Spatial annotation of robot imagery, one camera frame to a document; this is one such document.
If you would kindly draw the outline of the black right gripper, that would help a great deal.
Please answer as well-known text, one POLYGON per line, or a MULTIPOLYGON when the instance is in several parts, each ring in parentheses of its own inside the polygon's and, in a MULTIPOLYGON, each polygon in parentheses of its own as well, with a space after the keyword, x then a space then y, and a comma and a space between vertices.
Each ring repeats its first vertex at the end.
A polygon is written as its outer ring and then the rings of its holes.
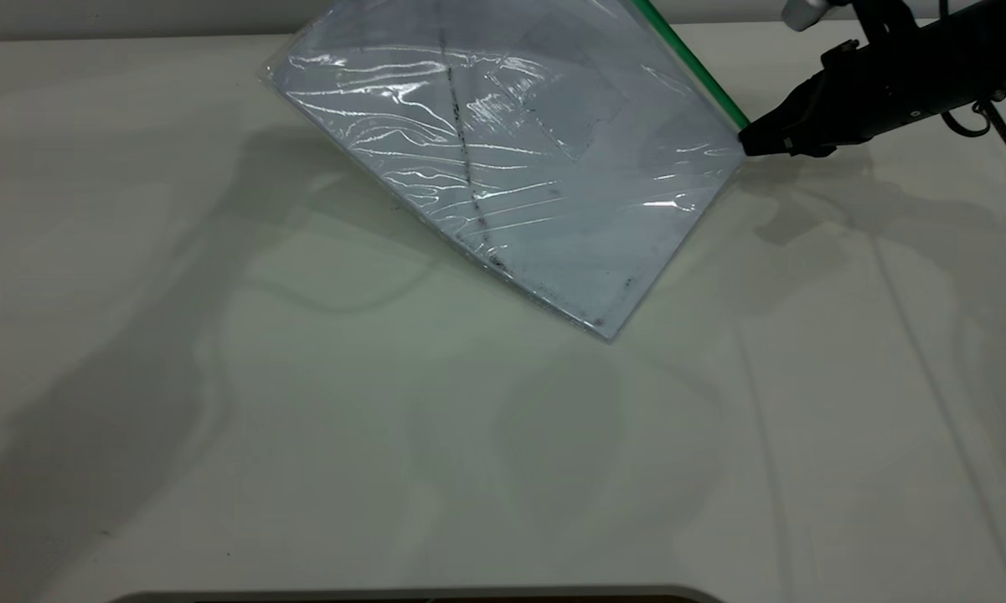
POLYGON ((886 26, 866 45, 851 39, 825 51, 821 72, 740 131, 746 156, 824 159, 841 146, 985 101, 982 11, 963 8, 923 27, 886 26))

